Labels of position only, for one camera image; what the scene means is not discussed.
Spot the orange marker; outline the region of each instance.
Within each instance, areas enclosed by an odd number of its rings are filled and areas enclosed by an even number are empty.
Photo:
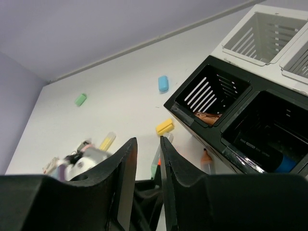
[[[204,148],[204,154],[201,158],[201,170],[208,175],[215,174],[213,159],[207,153],[206,148]]]

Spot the bin shelf unit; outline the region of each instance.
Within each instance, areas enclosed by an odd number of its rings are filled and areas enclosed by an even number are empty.
[[[307,19],[256,5],[165,103],[235,172],[308,174]]]

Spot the black storage bin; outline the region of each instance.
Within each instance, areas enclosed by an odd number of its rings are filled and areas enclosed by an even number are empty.
[[[164,106],[235,172],[308,174],[307,96],[209,56]]]
[[[213,125],[217,126],[248,87],[248,82],[207,65],[181,92],[176,102],[183,106],[190,116],[196,112],[222,114]],[[199,118],[196,118],[196,121],[205,128],[211,127]]]
[[[307,118],[307,110],[262,91],[222,137],[267,172],[279,172],[282,159],[288,163],[281,171],[289,172],[308,153]]]

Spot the green eraser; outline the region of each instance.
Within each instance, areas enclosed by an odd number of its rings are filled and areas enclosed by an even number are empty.
[[[80,107],[86,99],[87,95],[83,93],[79,95],[78,98],[75,100],[75,104]]]

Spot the white storage bin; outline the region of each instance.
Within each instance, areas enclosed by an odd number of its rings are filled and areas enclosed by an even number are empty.
[[[284,76],[308,84],[308,31],[286,53],[280,66]]]
[[[223,40],[223,52],[259,66],[274,64],[307,30],[307,21],[307,12],[256,5]]]

